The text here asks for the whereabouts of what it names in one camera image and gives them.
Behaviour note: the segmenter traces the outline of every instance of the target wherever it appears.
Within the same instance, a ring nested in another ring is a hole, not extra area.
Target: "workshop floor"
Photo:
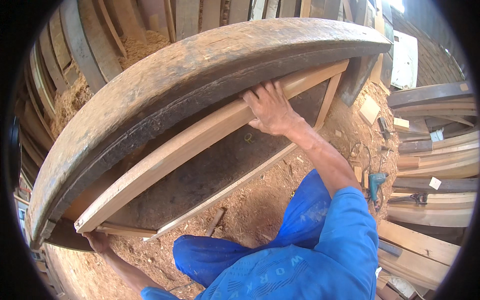
[[[371,152],[372,172],[377,172],[382,156],[377,153],[377,146],[386,145],[396,149],[398,138],[393,134],[385,143],[379,133],[378,124],[369,127],[361,119],[358,111],[366,94],[378,103],[381,107],[379,116],[385,117],[388,127],[392,128],[393,116],[387,108],[385,92],[368,81],[352,107],[348,108],[340,100],[334,99],[320,134],[344,157],[348,156],[355,143],[362,142]],[[342,136],[335,135],[335,130],[342,132]],[[398,154],[389,152],[383,155],[386,159],[381,171],[390,174],[387,182],[382,185],[384,198],[388,199],[395,179]],[[354,166],[364,168],[368,165],[365,151],[353,159],[357,160],[352,161]],[[166,289],[186,285],[191,280],[172,264],[172,246],[176,238],[182,234],[204,235],[216,209],[223,207],[226,212],[213,237],[225,238],[248,247],[268,243],[276,236],[292,192],[312,169],[310,160],[297,149],[245,187],[157,240],[143,242],[140,238],[111,236],[112,248],[120,257],[139,267]],[[377,222],[385,218],[386,205],[382,206],[379,213],[375,213],[371,203],[369,209]],[[46,245],[46,249],[53,268],[72,300],[140,299],[98,255],[51,245]],[[202,286],[194,283],[188,287],[177,288],[172,293],[181,299],[193,299],[202,290]]]

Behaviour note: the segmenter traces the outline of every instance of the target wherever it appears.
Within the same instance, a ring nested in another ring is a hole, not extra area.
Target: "man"
[[[176,267],[206,289],[196,299],[374,299],[376,223],[348,162],[295,111],[279,82],[242,94],[257,117],[249,124],[284,135],[312,161],[276,238],[251,249],[229,240],[184,235]],[[119,258],[97,232],[92,248],[145,300],[177,299]]]

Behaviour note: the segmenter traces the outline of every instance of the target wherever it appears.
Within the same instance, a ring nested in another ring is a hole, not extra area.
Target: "forearm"
[[[348,162],[304,119],[294,124],[286,137],[296,143],[312,161],[330,197],[347,186],[352,186],[361,191],[357,178]]]
[[[140,294],[145,287],[164,289],[140,269],[121,259],[111,248],[99,255],[136,293]]]

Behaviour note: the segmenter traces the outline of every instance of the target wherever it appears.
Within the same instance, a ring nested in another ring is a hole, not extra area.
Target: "blue trousers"
[[[223,270],[246,255],[291,244],[313,249],[318,244],[331,201],[322,179],[313,169],[290,200],[274,240],[252,249],[229,240],[182,235],[173,244],[175,265],[207,288]]]

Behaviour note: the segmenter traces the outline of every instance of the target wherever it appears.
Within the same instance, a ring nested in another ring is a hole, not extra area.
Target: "power drill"
[[[380,210],[380,206],[378,206],[378,187],[380,184],[384,183],[386,178],[388,177],[387,173],[375,173],[370,174],[368,176],[368,185],[370,187],[370,198],[373,201],[373,205],[375,206],[375,212]]]

